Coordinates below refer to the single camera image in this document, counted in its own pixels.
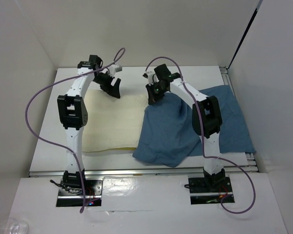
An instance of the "white platform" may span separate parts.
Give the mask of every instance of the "white platform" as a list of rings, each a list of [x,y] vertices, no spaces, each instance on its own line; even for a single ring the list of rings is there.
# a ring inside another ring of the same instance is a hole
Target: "white platform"
[[[169,67],[171,72],[177,72],[175,67]],[[185,80],[194,88],[206,89],[213,86],[223,85],[222,76],[218,66],[184,66],[181,67]],[[145,67],[124,67],[123,71],[117,73],[116,77],[122,79],[120,93],[141,94],[146,93],[147,80],[142,77]],[[60,68],[55,81],[75,76],[76,68]],[[43,120],[40,136],[48,140],[66,145],[65,132],[60,123],[57,97],[64,95],[73,81],[67,81],[53,87],[48,107]],[[99,85],[92,83],[90,89],[100,89]],[[229,153],[223,157],[245,166],[247,159],[245,153]],[[132,152],[108,151],[101,153],[84,153],[84,167],[86,170],[130,170],[130,169],[162,169],[166,166],[144,164],[132,157]],[[187,157],[178,167],[193,168],[203,167],[203,157]],[[31,172],[63,171],[66,167],[66,151],[60,147],[49,145],[38,140],[34,158],[30,167]]]
[[[220,204],[191,205],[183,186],[187,176],[105,178],[101,207],[57,208],[58,188],[50,178],[23,178],[10,215],[23,219],[33,234],[286,234],[267,174],[250,174],[257,200],[245,214],[229,214]],[[231,174],[234,211],[252,201],[244,174]]]

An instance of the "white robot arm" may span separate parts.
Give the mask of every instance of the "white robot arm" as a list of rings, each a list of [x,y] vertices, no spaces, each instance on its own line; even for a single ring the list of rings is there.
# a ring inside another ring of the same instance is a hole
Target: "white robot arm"
[[[193,111],[192,125],[193,128],[200,136],[201,129],[198,119],[196,107],[193,102],[193,98],[185,90],[180,74],[171,72],[168,70],[165,64],[160,65],[154,69],[155,72],[146,72],[144,77],[148,79],[146,89],[148,92],[148,102],[150,105],[161,100],[164,97],[164,93],[169,91],[179,96]],[[185,82],[187,89],[194,95],[200,112],[202,113],[203,128],[204,128],[204,142],[205,142],[205,155],[219,157],[219,131],[222,119],[219,110],[219,104],[216,97],[208,97],[191,85]],[[204,161],[204,176],[210,186],[220,182],[225,178],[224,167],[221,160],[215,158],[205,158]]]
[[[77,75],[97,70],[102,66],[102,60],[98,56],[90,55],[89,61],[80,62]],[[88,121],[88,113],[84,104],[84,96],[92,81],[100,84],[100,88],[109,95],[120,98],[120,79],[116,79],[115,73],[122,70],[120,65],[114,64],[101,72],[91,73],[75,79],[73,85],[65,95],[58,96],[58,108],[60,121],[65,128],[67,146],[74,151],[84,175],[82,160],[82,136],[84,126]],[[81,178],[77,162],[70,151],[67,151],[67,167],[63,175],[63,186],[80,188]]]

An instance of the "cream towel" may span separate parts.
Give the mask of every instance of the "cream towel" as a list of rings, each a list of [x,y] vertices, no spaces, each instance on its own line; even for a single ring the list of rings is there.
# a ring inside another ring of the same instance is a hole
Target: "cream towel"
[[[84,152],[137,148],[147,95],[125,95],[117,99],[101,90],[88,90],[84,103],[88,111]]]

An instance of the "metal frame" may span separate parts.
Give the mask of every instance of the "metal frame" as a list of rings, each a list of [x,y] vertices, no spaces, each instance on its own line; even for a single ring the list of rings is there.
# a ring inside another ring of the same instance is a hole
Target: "metal frame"
[[[75,195],[75,196],[59,196],[58,195],[58,199],[79,199],[79,198],[82,198],[83,196],[82,195]],[[101,198],[102,196],[101,195],[95,195],[95,196],[89,196],[89,195],[86,195],[85,198],[86,199],[91,199],[91,198]]]
[[[229,85],[231,90],[232,90],[232,92],[233,92],[233,95],[235,95],[227,68],[226,67],[219,67],[219,70],[220,70],[220,74],[221,74],[221,76],[223,78],[224,84]]]
[[[257,166],[249,165],[243,167],[248,173],[257,173]],[[225,167],[226,173],[240,173],[241,170],[236,167]],[[104,176],[154,176],[154,175],[201,175],[203,168],[167,168],[167,169],[141,169],[141,170],[112,170],[112,171],[85,171],[86,178],[101,178]],[[30,172],[29,177],[55,177],[63,176],[63,172]]]

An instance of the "blue towel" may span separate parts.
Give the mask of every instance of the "blue towel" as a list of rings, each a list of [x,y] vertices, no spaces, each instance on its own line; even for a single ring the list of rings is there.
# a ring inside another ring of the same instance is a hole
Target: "blue towel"
[[[207,96],[216,96],[223,124],[220,127],[221,153],[254,153],[248,128],[240,106],[228,85],[201,90]],[[201,156],[202,142],[192,127],[192,110],[178,96],[165,97],[145,109],[140,140],[133,157],[139,161],[178,166],[187,156]]]

